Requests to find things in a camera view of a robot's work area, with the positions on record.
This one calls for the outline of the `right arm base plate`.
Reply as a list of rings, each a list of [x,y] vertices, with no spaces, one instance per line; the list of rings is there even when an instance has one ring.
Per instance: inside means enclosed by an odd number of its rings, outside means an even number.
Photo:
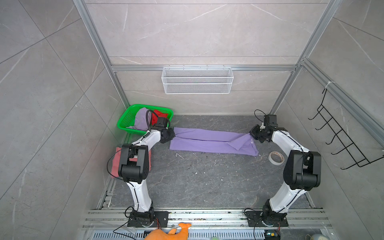
[[[288,227],[287,213],[268,213],[262,211],[244,212],[249,227]]]

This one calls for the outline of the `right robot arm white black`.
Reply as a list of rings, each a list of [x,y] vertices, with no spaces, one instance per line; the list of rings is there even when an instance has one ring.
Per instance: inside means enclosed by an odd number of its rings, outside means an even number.
[[[260,143],[275,143],[288,157],[283,171],[284,183],[267,200],[261,213],[264,222],[276,222],[286,217],[300,196],[320,185],[322,156],[299,144],[285,128],[279,127],[276,115],[264,115],[262,125],[253,127],[250,134]]]

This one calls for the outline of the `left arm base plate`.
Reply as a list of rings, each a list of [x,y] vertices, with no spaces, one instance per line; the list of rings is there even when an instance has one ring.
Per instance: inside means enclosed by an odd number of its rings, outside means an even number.
[[[169,220],[169,212],[155,211],[140,213],[133,211],[130,213],[127,227],[136,228],[166,228]]]

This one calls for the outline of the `purple t-shirt with print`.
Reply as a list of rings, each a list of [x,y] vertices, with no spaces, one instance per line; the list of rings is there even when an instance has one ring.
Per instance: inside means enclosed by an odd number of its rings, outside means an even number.
[[[250,134],[203,129],[174,128],[170,150],[216,154],[239,154],[256,157],[259,151]]]

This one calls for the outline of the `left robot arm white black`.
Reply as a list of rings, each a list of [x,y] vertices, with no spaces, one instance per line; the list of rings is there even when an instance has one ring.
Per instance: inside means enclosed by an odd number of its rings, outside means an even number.
[[[150,172],[150,150],[157,143],[167,143],[175,137],[170,120],[158,117],[157,123],[137,141],[122,146],[118,167],[118,176],[128,185],[133,196],[134,206],[132,215],[136,220],[144,221],[147,225],[154,221],[153,201],[149,196],[146,179]]]

